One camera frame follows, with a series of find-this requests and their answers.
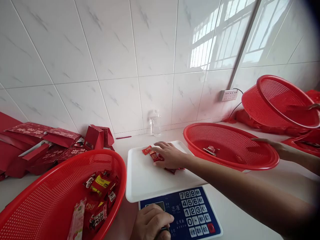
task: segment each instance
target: white plastic tray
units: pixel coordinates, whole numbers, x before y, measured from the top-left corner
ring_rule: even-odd
[[[193,155],[181,141],[171,143],[180,151]],[[126,197],[129,202],[138,202],[207,184],[187,169],[177,170],[173,175],[153,166],[150,155],[144,155],[142,152],[146,147],[132,148],[128,151]]]

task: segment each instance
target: black cable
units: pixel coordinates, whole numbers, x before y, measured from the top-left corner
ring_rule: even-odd
[[[239,88],[233,88],[233,89],[237,89],[237,90],[239,90],[241,93],[242,93],[242,95],[243,95],[243,92],[239,89]],[[233,110],[232,110],[232,112],[231,112],[231,114],[230,114],[230,116],[229,117],[231,117],[232,116],[232,114],[233,114],[233,112],[234,112],[234,110],[236,110],[236,108],[237,107],[239,107],[240,106],[240,104],[241,104],[242,102],[240,102]]]

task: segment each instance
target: power outlet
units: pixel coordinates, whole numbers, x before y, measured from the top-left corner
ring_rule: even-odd
[[[221,91],[221,101],[232,101],[236,100],[238,96],[238,90],[237,89],[232,89],[232,90],[222,90]]]

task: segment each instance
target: countertop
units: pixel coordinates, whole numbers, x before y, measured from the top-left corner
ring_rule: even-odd
[[[247,131],[257,137],[268,138],[274,141],[283,141],[289,138],[288,136],[283,135],[262,133],[259,130],[254,130],[241,123],[221,124],[230,125]],[[163,131],[160,137],[144,134],[131,138],[118,139],[115,140],[113,147],[116,152],[121,155],[125,163],[127,163],[128,150],[134,147],[148,146],[157,141],[169,142],[174,140],[180,140],[187,146],[182,133],[183,128],[180,128]],[[320,178],[317,175],[304,169],[298,164],[284,160],[280,160],[280,163],[274,169],[268,171],[251,171],[247,173],[247,175],[259,178],[310,204],[314,204],[313,200],[317,193],[317,185],[320,182]],[[38,176],[28,174],[22,179],[7,178],[0,182],[0,192],[2,193],[0,211],[2,211],[9,202],[11,202],[22,190],[37,178]],[[223,229],[223,236],[219,239],[282,240],[282,237],[279,234],[246,214],[214,187],[207,184],[204,188],[206,189],[208,197]],[[137,212],[138,203],[129,203],[124,196],[119,212],[105,239],[129,239]]]

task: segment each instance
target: red colander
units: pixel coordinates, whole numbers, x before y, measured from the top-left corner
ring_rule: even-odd
[[[319,110],[302,110],[313,103],[295,85],[272,75],[258,78],[257,84],[242,96],[243,107],[250,117],[270,127],[318,128]]]
[[[279,163],[278,153],[269,144],[252,141],[256,136],[234,127],[194,123],[184,129],[183,136],[195,156],[239,171],[267,170]],[[209,145],[219,149],[217,157],[203,150]]]
[[[107,149],[88,151],[66,160],[21,192],[0,213],[0,239],[67,239],[74,206],[87,196],[82,183],[93,173],[104,170],[112,171],[120,186],[107,220],[93,238],[103,239],[119,210],[127,179],[123,159]]]

